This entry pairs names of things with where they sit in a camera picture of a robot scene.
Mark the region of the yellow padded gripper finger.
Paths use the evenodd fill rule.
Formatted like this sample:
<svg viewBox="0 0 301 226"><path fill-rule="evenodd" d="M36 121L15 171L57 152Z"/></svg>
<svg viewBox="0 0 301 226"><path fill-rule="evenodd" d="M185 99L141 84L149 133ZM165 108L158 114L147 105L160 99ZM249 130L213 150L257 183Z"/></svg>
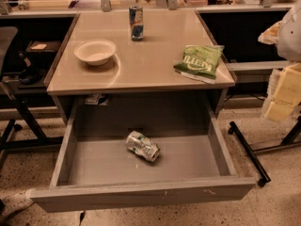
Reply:
<svg viewBox="0 0 301 226"><path fill-rule="evenodd" d="M270 121L285 121L301 103L301 63L293 63L282 71L273 69L269 78L263 116Z"/></svg>

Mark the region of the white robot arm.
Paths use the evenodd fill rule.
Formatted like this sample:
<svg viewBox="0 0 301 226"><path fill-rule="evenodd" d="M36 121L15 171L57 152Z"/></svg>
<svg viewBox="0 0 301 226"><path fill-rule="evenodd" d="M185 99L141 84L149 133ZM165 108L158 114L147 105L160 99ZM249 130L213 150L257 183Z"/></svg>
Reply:
<svg viewBox="0 0 301 226"><path fill-rule="evenodd" d="M274 44L277 54L289 61L281 72L273 70L268 98L262 110L270 121L284 121L301 103L301 1L298 0L281 21L262 32L258 41Z"/></svg>

